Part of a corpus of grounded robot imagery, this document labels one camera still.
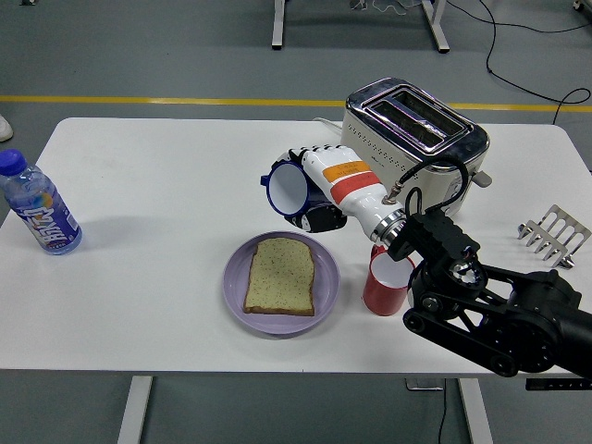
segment toaster slot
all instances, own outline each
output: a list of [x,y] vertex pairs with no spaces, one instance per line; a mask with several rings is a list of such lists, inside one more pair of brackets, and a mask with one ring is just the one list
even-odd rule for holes
[[423,118],[449,137],[464,130],[463,125],[440,112],[434,104],[422,100],[410,91],[397,92],[392,96],[392,100],[413,111],[417,116]]
[[395,125],[427,148],[433,148],[443,141],[437,134],[389,102],[379,102],[371,109],[383,122]]

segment blue and white cup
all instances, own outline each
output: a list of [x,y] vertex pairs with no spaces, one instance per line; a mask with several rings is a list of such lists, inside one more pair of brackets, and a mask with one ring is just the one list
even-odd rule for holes
[[285,161],[273,166],[261,177],[267,200],[284,217],[300,216],[317,206],[330,204],[325,194],[308,178],[302,167]]

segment gray floor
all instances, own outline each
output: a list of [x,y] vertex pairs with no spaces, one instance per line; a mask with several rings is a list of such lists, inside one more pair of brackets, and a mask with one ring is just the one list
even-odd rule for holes
[[[271,49],[273,0],[19,3],[0,2],[0,96],[338,101],[371,81],[399,77],[447,103],[552,105],[488,74],[491,25],[452,6],[442,19],[451,47],[443,55],[435,49],[420,8],[398,16],[392,9],[378,12],[371,0],[359,12],[350,11],[348,0],[290,0],[281,51]],[[488,19],[476,0],[454,3]],[[497,22],[541,30],[569,29],[592,20],[589,11],[576,13],[569,0],[486,4]],[[576,88],[590,88],[592,27],[538,33],[499,26],[490,66],[502,77],[558,99]],[[343,116],[340,107],[331,106],[94,102],[0,97],[0,114],[15,130],[0,148],[19,148],[34,161],[56,124],[67,117]],[[459,110],[484,123],[550,124],[554,114],[532,107],[486,108],[463,105]],[[592,113],[580,110],[586,112],[561,111],[557,124],[592,167]],[[0,203],[0,218],[6,213]],[[0,442],[116,442],[129,383],[127,375],[0,373]],[[449,388],[443,442],[468,442],[458,389],[453,383]],[[526,392],[523,380],[493,377],[483,382],[483,391],[496,443],[586,443],[592,437],[589,392]],[[437,442],[441,393],[415,395],[400,379],[387,376],[160,377],[142,440]],[[275,422],[260,427],[258,413]],[[300,420],[311,426],[300,429]]]

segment toaster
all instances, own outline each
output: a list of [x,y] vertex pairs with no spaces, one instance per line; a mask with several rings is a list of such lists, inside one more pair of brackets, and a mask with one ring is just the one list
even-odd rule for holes
[[[489,147],[487,133],[468,118],[405,80],[378,80],[352,93],[346,101],[341,144],[352,148],[387,189],[410,168],[438,154],[451,154],[469,172],[464,195],[445,206],[451,216],[461,208],[472,182],[481,187],[491,179],[479,171]],[[440,204],[459,191],[459,168],[435,163],[418,171],[397,197],[422,191],[423,207]]]

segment bread slice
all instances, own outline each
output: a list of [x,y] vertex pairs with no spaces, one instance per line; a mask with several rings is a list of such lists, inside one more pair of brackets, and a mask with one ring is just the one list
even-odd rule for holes
[[288,238],[262,240],[251,262],[244,313],[314,316],[315,262],[305,243]]

